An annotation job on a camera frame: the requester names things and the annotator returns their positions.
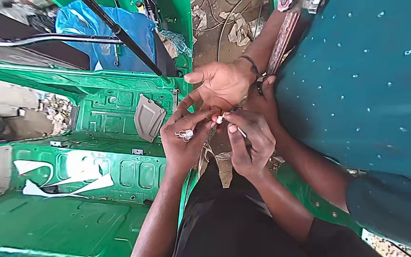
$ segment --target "gray metal plate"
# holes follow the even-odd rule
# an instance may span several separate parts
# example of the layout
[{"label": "gray metal plate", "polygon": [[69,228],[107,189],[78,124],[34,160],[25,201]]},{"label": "gray metal plate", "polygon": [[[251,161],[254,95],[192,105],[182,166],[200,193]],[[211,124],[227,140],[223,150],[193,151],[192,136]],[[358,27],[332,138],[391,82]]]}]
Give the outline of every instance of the gray metal plate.
[{"label": "gray metal plate", "polygon": [[134,124],[139,136],[152,143],[163,123],[164,116],[166,111],[163,108],[141,94],[134,116]]}]

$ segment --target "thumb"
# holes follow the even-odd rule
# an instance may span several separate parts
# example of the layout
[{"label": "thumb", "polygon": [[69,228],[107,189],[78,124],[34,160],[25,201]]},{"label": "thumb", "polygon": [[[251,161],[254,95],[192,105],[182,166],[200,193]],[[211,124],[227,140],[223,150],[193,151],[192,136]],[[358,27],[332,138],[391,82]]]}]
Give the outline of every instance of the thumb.
[{"label": "thumb", "polygon": [[273,101],[275,99],[274,96],[274,82],[276,77],[269,76],[263,81],[263,95],[266,101]]},{"label": "thumb", "polygon": [[184,79],[188,83],[199,83],[214,77],[218,70],[219,62],[213,62],[197,68],[195,71],[186,74]]},{"label": "thumb", "polygon": [[245,146],[245,139],[237,130],[236,124],[230,123],[228,125],[228,136],[229,143],[231,143],[233,161],[238,161],[239,163],[250,161],[250,156]]}]

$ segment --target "dirt ground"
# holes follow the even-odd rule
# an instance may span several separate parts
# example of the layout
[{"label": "dirt ground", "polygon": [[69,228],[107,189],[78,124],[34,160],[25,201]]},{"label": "dirt ground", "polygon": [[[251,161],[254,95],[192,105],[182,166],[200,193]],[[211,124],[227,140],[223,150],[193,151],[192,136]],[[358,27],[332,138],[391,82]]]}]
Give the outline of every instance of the dirt ground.
[{"label": "dirt ground", "polygon": [[[218,24],[217,21],[213,18],[211,12],[213,11],[215,17],[218,20],[223,20],[218,16],[222,11],[230,12],[237,0],[195,0],[191,4],[191,8],[195,5],[201,6],[201,10],[207,13],[207,28],[214,27]],[[241,12],[245,7],[250,4],[247,10],[242,13],[242,16],[245,18],[246,22],[250,22],[258,18],[260,1],[244,0],[234,11],[235,13]],[[264,20],[267,20],[269,17],[269,6],[268,4],[263,5],[261,16],[264,17]],[[193,28],[197,28],[200,19],[198,17],[193,17]],[[237,46],[236,43],[230,43],[228,40],[228,34],[231,31],[232,23],[226,25],[223,36],[221,38],[220,44],[220,61],[223,62],[232,62],[238,58],[242,53],[250,46],[252,42],[244,46]],[[218,54],[218,40],[220,38],[220,33],[222,30],[222,25],[217,26],[215,29],[205,31],[202,35],[196,36],[196,31],[193,31],[193,35],[196,37],[197,42],[194,44],[193,49],[193,67],[197,68],[202,65],[217,61]],[[195,84],[194,88],[197,88],[200,83]],[[220,133],[220,130],[215,134],[210,142],[210,146],[215,154],[225,153],[231,151],[231,145],[227,137],[226,131]]]}]

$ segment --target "blue plastic bag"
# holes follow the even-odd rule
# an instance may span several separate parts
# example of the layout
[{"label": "blue plastic bag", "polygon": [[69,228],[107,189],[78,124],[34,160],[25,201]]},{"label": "blue plastic bag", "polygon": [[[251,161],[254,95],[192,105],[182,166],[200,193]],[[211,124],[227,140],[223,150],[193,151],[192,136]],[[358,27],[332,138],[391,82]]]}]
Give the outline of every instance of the blue plastic bag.
[{"label": "blue plastic bag", "polygon": [[[118,23],[138,46],[155,62],[153,30],[155,23],[144,14],[128,12],[115,7],[101,8]],[[82,1],[74,1],[58,11],[56,31],[62,34],[114,36],[111,29]],[[95,70],[99,62],[102,69],[152,72],[128,47],[120,46],[119,65],[115,65],[115,47],[111,44],[65,42],[90,57],[90,68]]]}]

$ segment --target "fingernail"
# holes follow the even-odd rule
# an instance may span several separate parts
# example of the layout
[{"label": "fingernail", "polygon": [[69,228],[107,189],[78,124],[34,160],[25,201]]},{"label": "fingernail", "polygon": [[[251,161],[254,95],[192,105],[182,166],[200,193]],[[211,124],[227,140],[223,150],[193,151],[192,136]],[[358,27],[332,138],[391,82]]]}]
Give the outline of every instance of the fingernail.
[{"label": "fingernail", "polygon": [[186,82],[190,82],[190,76],[189,76],[190,74],[188,73],[188,74],[186,74],[185,76],[183,76],[183,79],[185,79],[185,81]]},{"label": "fingernail", "polygon": [[235,124],[231,124],[228,126],[228,130],[229,132],[234,133],[237,131],[237,126]]},{"label": "fingernail", "polygon": [[267,83],[269,84],[273,84],[275,81],[275,76],[270,76],[269,78],[267,78]]}]

